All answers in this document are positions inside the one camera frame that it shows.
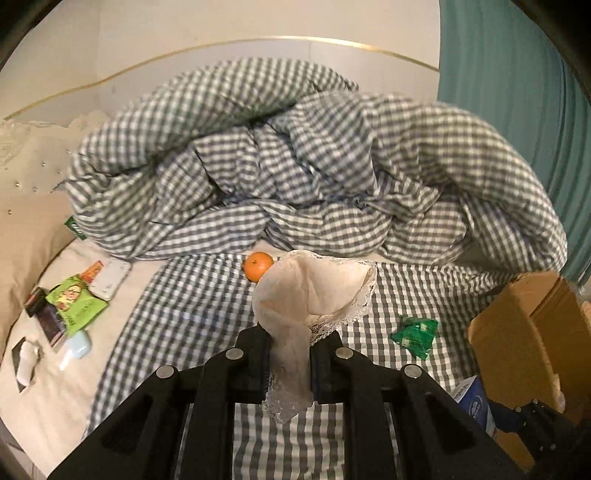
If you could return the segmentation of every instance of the orange fruit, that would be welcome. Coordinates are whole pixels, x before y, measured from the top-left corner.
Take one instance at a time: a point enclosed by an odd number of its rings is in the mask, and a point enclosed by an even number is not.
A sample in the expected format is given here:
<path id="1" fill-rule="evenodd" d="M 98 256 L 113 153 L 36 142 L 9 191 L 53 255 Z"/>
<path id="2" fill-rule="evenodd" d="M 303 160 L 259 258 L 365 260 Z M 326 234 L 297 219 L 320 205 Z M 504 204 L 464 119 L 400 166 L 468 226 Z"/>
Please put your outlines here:
<path id="1" fill-rule="evenodd" d="M 269 254 L 265 252 L 254 252 L 246 258 L 242 269 L 250 281 L 258 282 L 273 263 L 275 261 Z"/>

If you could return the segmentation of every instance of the white wall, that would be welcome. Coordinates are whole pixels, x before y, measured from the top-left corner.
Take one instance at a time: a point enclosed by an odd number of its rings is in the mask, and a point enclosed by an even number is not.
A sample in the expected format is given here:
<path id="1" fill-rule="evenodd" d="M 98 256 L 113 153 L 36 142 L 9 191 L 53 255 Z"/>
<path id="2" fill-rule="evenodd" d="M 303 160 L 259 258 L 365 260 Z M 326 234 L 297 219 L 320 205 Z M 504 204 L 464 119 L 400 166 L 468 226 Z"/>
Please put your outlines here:
<path id="1" fill-rule="evenodd" d="M 438 0 L 63 0 L 0 72 L 0 117 L 155 56 L 296 35 L 439 64 Z"/>

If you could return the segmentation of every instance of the white power adapter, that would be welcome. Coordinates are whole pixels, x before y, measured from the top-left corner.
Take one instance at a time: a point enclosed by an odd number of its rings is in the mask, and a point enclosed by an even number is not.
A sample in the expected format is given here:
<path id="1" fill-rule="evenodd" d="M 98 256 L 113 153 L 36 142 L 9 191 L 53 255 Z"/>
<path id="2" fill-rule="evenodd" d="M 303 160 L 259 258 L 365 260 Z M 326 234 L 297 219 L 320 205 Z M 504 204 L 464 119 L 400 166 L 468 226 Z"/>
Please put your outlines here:
<path id="1" fill-rule="evenodd" d="M 17 382 L 23 387 L 28 387 L 33 377 L 33 369 L 39 360 L 39 347 L 25 340 L 21 345 L 20 358 L 17 369 Z"/>

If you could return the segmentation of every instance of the gold trim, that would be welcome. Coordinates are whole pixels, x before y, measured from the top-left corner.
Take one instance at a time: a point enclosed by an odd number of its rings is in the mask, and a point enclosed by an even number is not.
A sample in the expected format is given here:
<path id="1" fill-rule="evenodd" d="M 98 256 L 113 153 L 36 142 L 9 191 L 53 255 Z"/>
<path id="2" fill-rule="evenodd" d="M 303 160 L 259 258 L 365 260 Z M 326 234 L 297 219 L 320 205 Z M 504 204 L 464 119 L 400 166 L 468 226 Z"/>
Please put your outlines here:
<path id="1" fill-rule="evenodd" d="M 384 50 L 383 48 L 374 47 L 373 45 L 367 45 L 365 43 L 358 43 L 358 42 L 349 41 L 349 40 L 340 40 L 338 38 L 299 37 L 297 35 L 270 35 L 270 36 L 266 36 L 266 37 L 245 38 L 242 40 L 225 40 L 225 41 L 219 41 L 219 42 L 213 42 L 213 43 L 206 43 L 203 45 L 196 45 L 193 47 L 182 48 L 181 50 L 175 50 L 175 51 L 172 51 L 169 53 L 165 53 L 163 55 L 158 55 L 156 57 L 152 57 L 151 59 L 136 63 L 135 65 L 132 65 L 131 67 L 127 67 L 126 69 L 123 69 L 120 72 L 116 72 L 113 75 L 109 75 L 108 77 L 106 77 L 102 80 L 98 80 L 97 82 L 88 83 L 86 85 L 81 85 L 79 87 L 70 88 L 70 89 L 64 90 L 63 92 L 54 93 L 53 95 L 45 97 L 41 100 L 37 100 L 36 102 L 33 102 L 33 103 L 17 110 L 16 112 L 11 113 L 7 117 L 5 117 L 5 119 L 10 120 L 10 119 L 14 118 L 15 116 L 20 115 L 20 114 L 26 112 L 27 110 L 29 110 L 33 107 L 36 107 L 37 105 L 40 105 L 41 103 L 47 102 L 48 100 L 52 100 L 52 99 L 57 98 L 59 96 L 67 95 L 68 93 L 78 92 L 79 90 L 85 90 L 87 88 L 97 87 L 97 86 L 102 85 L 103 83 L 106 83 L 106 82 L 108 82 L 120 75 L 123 75 L 124 73 L 130 72 L 131 70 L 135 70 L 137 68 L 140 68 L 144 65 L 147 65 L 148 63 L 152 63 L 157 60 L 162 60 L 167 57 L 172 57 L 173 55 L 178 55 L 180 53 L 185 53 L 185 52 L 192 51 L 192 50 L 198 50 L 201 48 L 229 45 L 229 44 L 238 43 L 238 42 L 251 42 L 251 41 L 261 41 L 261 40 L 305 40 L 305 41 L 315 41 L 315 42 L 321 42 L 321 43 L 331 43 L 334 45 L 343 45 L 345 47 L 361 48 L 363 50 L 381 53 L 384 55 L 388 55 L 390 57 L 396 57 L 398 59 L 409 61 L 410 63 L 414 63 L 415 65 L 425 67 L 426 69 L 432 70 L 434 72 L 439 72 L 439 69 L 437 67 L 434 67 L 433 65 L 429 65 L 428 63 L 425 63 L 423 61 L 412 59 L 411 57 L 407 57 L 406 55 L 401 55 L 400 53 L 396 53 L 396 52 L 393 52 L 390 50 Z"/>

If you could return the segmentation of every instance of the checkered blanket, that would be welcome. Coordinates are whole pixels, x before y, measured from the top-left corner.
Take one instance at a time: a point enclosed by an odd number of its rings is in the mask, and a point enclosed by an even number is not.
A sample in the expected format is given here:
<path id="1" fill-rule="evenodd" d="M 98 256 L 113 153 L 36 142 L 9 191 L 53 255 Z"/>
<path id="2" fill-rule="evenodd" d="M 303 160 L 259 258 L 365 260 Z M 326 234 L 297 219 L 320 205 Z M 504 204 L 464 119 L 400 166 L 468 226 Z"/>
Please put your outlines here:
<path id="1" fill-rule="evenodd" d="M 160 365 L 186 369 L 232 346 L 254 324 L 254 284 L 242 274 L 243 255 L 170 259 L 151 280 L 117 340 L 90 413 L 91 432 Z M 339 329 L 343 343 L 377 364 L 418 363 L 448 390 L 477 373 L 466 328 L 495 296 L 508 274 L 474 268 L 379 264 L 367 316 Z M 391 341 L 400 315 L 440 321 L 425 361 Z M 235 479 L 343 478 L 345 445 L 340 404 L 314 405 L 286 424 L 261 406 L 236 405 Z"/>
<path id="2" fill-rule="evenodd" d="M 343 343 L 414 361 L 388 339 L 401 314 L 441 322 L 418 361 L 444 388 L 476 372 L 467 323 L 510 273 L 560 269 L 566 237 L 526 162 L 488 124 L 444 104 L 357 92 L 318 65 L 250 59 L 182 74 L 87 137 L 66 181 L 80 227 L 124 258 L 168 258 L 118 339 L 92 431 L 158 366 L 184 369 L 253 322 L 238 253 L 378 251 L 372 311 Z M 506 273 L 433 266 L 468 246 Z M 235 478 L 341 478 L 342 408 L 285 425 L 236 406 Z"/>
<path id="3" fill-rule="evenodd" d="M 66 190 L 108 252 L 241 252 L 265 238 L 432 264 L 470 244 L 559 270 L 566 236 L 528 164 L 444 104 L 359 93 L 331 69 L 250 59 L 175 77 L 88 136 Z"/>

